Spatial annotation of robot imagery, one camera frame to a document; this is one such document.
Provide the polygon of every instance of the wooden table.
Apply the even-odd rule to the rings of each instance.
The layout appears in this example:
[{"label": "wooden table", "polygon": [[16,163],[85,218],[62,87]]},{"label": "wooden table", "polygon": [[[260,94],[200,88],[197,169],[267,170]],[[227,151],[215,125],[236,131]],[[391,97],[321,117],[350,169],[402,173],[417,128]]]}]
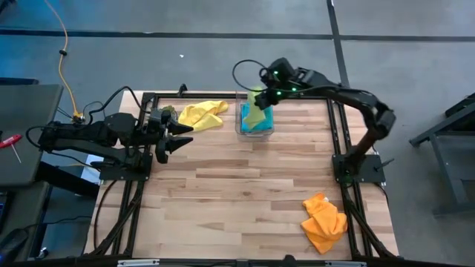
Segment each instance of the wooden table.
[{"label": "wooden table", "polygon": [[[137,91],[137,98],[142,94]],[[173,105],[181,112],[201,101],[161,99],[159,107]],[[333,143],[326,102],[287,100],[275,106],[275,132],[268,142],[238,141],[235,101],[228,103],[227,112],[219,115],[222,127],[185,134],[194,141],[174,152],[167,165],[154,160],[142,198],[134,257],[282,259],[292,254],[298,260],[350,259],[347,235],[320,255],[300,227],[308,219],[302,201],[317,192],[343,209],[331,166]],[[120,111],[138,115],[128,92]],[[352,141],[357,143],[366,131],[361,115],[347,107],[347,120]],[[117,220],[124,184],[117,182],[106,197],[99,215],[99,241]],[[97,202],[106,186],[101,187]],[[381,189],[361,184],[361,194],[368,223],[397,254]],[[363,251],[359,227],[356,235]],[[91,250],[92,226],[85,251]]]}]

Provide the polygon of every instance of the concrete floor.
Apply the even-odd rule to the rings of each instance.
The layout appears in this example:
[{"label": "concrete floor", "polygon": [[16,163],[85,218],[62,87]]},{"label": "concrete floor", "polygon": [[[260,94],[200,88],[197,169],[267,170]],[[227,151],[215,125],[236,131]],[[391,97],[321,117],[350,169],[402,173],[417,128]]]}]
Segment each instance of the concrete floor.
[{"label": "concrete floor", "polygon": [[[325,0],[81,0],[51,1],[71,30],[120,30],[181,33],[331,34]],[[475,36],[475,1],[334,0],[341,34],[386,36]],[[23,0],[0,15],[0,27],[58,30],[42,1]],[[57,72],[62,37],[0,36],[0,76],[33,77],[61,83]],[[428,144],[409,146],[409,138],[442,119],[442,113],[474,92],[474,42],[342,43],[350,84],[373,92],[398,117],[391,135],[377,143],[385,168],[390,211],[400,255],[412,260],[473,265],[475,216],[436,219],[432,210],[449,203]],[[107,99],[122,85],[133,89],[234,90],[232,65],[241,59],[270,63],[285,56],[294,65],[313,68],[338,81],[331,40],[70,38],[64,73],[78,106]],[[256,69],[240,70],[249,85]],[[60,106],[72,113],[64,93]],[[107,112],[118,110],[119,98]],[[57,116],[66,122],[61,115]],[[81,159],[85,155],[75,154]],[[67,159],[45,156],[57,165]],[[74,197],[56,197],[75,205]],[[77,204],[78,215],[92,205]],[[56,217],[61,209],[54,211]],[[59,240],[55,228],[47,241],[57,257],[79,253],[80,238]],[[76,244],[63,251],[58,243]]]}]

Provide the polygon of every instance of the blue sponge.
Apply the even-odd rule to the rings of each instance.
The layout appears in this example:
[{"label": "blue sponge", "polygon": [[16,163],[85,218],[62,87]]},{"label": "blue sponge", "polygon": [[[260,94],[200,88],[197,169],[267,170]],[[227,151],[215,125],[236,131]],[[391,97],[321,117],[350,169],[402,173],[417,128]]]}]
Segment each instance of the blue sponge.
[{"label": "blue sponge", "polygon": [[254,128],[249,129],[249,126],[243,121],[244,118],[247,117],[247,114],[249,114],[249,103],[246,102],[242,106],[242,110],[240,112],[240,129],[242,132],[245,133],[251,133],[255,131],[267,131],[267,130],[272,130],[274,127],[274,116],[272,113],[272,107],[268,107],[264,110],[264,115],[266,115],[266,119],[262,122],[259,122]]}]

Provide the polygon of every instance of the desk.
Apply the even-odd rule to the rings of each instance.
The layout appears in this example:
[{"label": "desk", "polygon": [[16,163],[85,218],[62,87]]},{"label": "desk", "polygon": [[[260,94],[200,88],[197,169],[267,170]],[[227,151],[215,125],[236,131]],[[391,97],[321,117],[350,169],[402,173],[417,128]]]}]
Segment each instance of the desk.
[{"label": "desk", "polygon": [[[141,99],[143,92],[136,94]],[[179,113],[201,101],[161,99],[159,107],[172,105]],[[275,132],[269,141],[254,143],[238,141],[235,102],[228,103],[227,112],[219,115],[222,127],[185,134],[194,141],[175,151],[167,165],[154,160],[133,256],[282,259],[292,254],[298,260],[350,259],[347,236],[320,255],[300,227],[308,219],[302,201],[317,192],[324,192],[342,210],[331,167],[333,143],[325,101],[283,101],[274,107]],[[138,114],[129,93],[124,93],[120,112]],[[361,115],[348,108],[347,119],[356,142],[366,131]],[[99,190],[97,202],[106,186]],[[117,220],[123,187],[124,182],[117,182],[106,197],[99,215],[99,241]],[[383,193],[374,185],[361,184],[361,194],[368,223],[397,254]],[[127,232],[126,226],[121,251]],[[362,251],[358,227],[356,234]],[[92,247],[91,226],[85,252]]]},{"label": "desk", "polygon": [[[60,85],[12,85],[0,87],[0,131],[6,139],[14,134],[24,135],[34,125],[45,125],[54,119],[62,87]],[[38,140],[41,131],[32,131]],[[0,149],[2,177],[0,186],[28,185],[35,179],[42,152],[23,138],[15,144],[20,163],[12,148]]]}]

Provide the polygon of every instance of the yellow cable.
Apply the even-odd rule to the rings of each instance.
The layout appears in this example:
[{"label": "yellow cable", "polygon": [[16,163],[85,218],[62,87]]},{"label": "yellow cable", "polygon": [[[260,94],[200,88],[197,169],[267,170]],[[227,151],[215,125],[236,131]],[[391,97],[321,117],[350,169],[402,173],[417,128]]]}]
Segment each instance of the yellow cable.
[{"label": "yellow cable", "polygon": [[[66,52],[66,49],[68,48],[68,32],[66,31],[65,24],[62,23],[61,17],[58,15],[58,13],[56,12],[54,7],[50,4],[50,2],[48,0],[45,0],[45,4],[50,8],[51,12],[53,12],[54,16],[58,19],[59,23],[61,24],[63,32],[65,32],[65,37],[66,37],[65,46],[62,48],[62,50]],[[71,102],[73,103],[73,109],[74,109],[73,117],[75,117],[75,116],[76,117],[82,117],[82,113],[80,113],[76,109],[76,101],[74,100],[73,91],[71,90],[71,88],[69,87],[69,84],[66,82],[66,79],[62,75],[62,60],[63,60],[63,58],[64,58],[64,55],[61,54],[61,57],[59,58],[59,64],[58,64],[59,77],[61,77],[62,82],[65,84],[65,87],[68,89],[69,95],[71,96]]]}]

